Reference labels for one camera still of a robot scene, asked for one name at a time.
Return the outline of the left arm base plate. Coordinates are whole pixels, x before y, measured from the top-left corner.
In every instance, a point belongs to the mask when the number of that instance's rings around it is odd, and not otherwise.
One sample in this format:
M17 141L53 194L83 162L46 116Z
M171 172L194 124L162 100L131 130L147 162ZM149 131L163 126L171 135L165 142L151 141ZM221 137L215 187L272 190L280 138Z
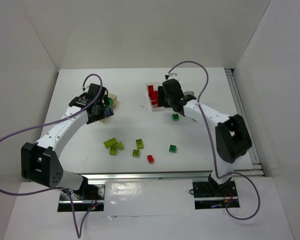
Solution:
M94 186L95 188L90 190L85 196L77 196L70 191L75 212L86 212L87 210L93 212L104 211L106 184L97 182ZM60 213L72 211L70 197L65 192L61 192L59 195L57 211Z

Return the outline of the green small lego brick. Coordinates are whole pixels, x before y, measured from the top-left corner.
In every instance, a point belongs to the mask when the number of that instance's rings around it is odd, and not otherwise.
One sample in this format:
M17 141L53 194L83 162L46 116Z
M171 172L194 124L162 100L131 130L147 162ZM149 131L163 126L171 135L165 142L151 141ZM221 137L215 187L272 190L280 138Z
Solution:
M113 100L112 98L108 98L108 101L109 101L109 104L110 104L111 106L114 105L114 100Z

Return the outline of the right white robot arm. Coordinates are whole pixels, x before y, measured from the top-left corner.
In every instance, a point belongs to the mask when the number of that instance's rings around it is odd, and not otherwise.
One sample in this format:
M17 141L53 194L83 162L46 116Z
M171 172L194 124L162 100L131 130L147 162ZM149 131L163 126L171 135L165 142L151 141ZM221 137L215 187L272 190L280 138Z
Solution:
M208 176L212 193L223 191L231 181L236 161L252 147L252 140L243 117L221 113L184 94L179 81L165 75L158 87L158 105L205 125L212 149L214 169Z

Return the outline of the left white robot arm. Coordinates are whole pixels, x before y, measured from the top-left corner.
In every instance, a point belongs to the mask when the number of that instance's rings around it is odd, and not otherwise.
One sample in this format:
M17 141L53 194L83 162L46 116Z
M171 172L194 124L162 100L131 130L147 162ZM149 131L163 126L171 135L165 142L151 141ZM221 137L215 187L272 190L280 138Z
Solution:
M90 84L69 103L59 123L35 143L27 142L22 146L21 176L48 188L68 189L80 199L88 197L97 187L90 185L86 177L64 170L59 158L82 126L113 114L108 90L98 84Z

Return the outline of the small red lego piece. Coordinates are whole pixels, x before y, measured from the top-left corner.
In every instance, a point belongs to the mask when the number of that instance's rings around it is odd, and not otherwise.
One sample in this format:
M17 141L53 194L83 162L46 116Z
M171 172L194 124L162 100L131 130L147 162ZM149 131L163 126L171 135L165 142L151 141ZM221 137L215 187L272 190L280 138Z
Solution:
M147 156L147 161L149 164L153 164L155 162L154 157L152 155Z

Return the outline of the red long lego brick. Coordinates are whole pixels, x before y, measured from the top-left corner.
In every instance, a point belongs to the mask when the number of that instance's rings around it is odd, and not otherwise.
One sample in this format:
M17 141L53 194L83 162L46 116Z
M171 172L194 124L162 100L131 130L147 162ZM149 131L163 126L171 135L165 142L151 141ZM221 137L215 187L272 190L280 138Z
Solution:
M154 86L153 85L149 85L147 87L147 90L148 90L148 96L150 98L150 95L153 93L153 92L158 92L157 90L155 90Z

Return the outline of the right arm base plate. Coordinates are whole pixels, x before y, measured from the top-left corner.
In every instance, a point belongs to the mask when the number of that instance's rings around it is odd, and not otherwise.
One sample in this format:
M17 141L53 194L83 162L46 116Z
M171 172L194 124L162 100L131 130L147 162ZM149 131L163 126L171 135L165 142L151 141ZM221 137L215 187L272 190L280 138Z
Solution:
M192 183L192 189L189 193L194 198L194 208L196 210L203 209L224 209L228 204L228 208L239 208L240 202L236 184L231 181L225 189L213 193L209 187L208 181L197 181Z

